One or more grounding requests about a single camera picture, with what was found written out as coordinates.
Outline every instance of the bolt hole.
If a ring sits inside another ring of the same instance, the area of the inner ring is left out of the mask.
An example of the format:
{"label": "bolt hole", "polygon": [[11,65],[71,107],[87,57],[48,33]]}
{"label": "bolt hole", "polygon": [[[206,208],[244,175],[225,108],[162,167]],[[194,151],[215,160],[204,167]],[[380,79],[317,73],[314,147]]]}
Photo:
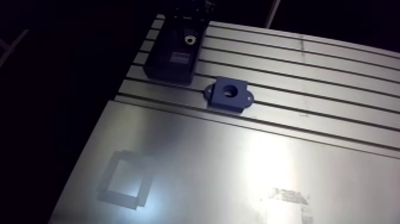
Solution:
{"label": "bolt hole", "polygon": [[224,95],[229,98],[235,97],[238,94],[238,89],[232,85],[225,86],[223,91]]}

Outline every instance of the metal rod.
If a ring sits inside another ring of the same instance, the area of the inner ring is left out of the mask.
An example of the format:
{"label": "metal rod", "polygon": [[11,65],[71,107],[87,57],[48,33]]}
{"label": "metal rod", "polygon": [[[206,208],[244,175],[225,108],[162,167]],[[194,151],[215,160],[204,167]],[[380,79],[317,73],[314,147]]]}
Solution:
{"label": "metal rod", "polygon": [[272,21],[274,20],[275,13],[278,10],[280,0],[274,0],[270,13],[268,15],[267,21],[265,22],[265,28],[269,29],[271,27]]}

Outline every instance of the aluminum t-slot table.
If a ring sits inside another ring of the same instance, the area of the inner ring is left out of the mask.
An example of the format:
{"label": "aluminum t-slot table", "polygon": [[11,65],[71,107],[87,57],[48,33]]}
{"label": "aluminum t-slot table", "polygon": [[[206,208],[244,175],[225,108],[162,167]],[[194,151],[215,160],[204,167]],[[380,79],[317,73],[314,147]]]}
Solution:
{"label": "aluminum t-slot table", "polygon": [[[212,21],[189,86],[143,64],[158,15],[50,223],[400,223],[400,54]],[[243,113],[209,108],[245,80]]]}

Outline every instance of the dark blue bracket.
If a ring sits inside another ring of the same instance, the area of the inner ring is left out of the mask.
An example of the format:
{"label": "dark blue bracket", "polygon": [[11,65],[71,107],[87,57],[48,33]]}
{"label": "dark blue bracket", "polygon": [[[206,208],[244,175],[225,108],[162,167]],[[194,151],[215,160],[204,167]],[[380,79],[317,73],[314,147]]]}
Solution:
{"label": "dark blue bracket", "polygon": [[254,102],[254,97],[247,90],[247,82],[226,77],[218,77],[217,81],[204,89],[204,97],[210,107],[243,112]]}

